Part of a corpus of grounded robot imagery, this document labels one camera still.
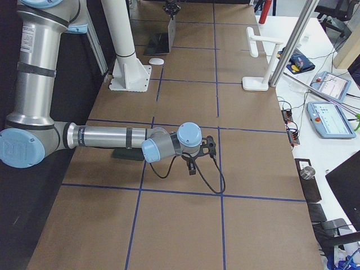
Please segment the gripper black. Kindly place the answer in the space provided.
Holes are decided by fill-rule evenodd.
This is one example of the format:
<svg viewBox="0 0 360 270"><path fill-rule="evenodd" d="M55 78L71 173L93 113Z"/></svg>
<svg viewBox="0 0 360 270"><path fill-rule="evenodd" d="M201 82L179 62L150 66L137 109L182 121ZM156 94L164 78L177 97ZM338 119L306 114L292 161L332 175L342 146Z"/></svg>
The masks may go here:
<svg viewBox="0 0 360 270"><path fill-rule="evenodd" d="M192 156L190 154L182 154L182 159L187 162L189 175L196 174L195 160L198 158L197 155Z"/></svg>
<svg viewBox="0 0 360 270"><path fill-rule="evenodd" d="M169 16L175 16L181 10L181 7L175 2L167 2L163 5L164 12Z"/></svg>

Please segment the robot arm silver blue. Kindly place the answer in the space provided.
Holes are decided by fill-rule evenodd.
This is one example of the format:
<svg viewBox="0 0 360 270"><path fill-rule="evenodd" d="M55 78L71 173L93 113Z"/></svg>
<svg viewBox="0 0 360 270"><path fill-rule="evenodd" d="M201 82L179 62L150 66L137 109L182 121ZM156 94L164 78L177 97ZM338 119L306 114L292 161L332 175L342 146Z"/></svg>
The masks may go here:
<svg viewBox="0 0 360 270"><path fill-rule="evenodd" d="M84 103L78 91L53 101L64 34L87 35L100 70L106 71L86 1L17 1L16 12L22 20L22 34L15 105L1 131L3 163L28 168L60 150L95 147L113 149L121 159L149 164L180 156L191 173L196 171L196 158L203 154L205 143L195 123L186 122L175 132L79 125Z"/></svg>

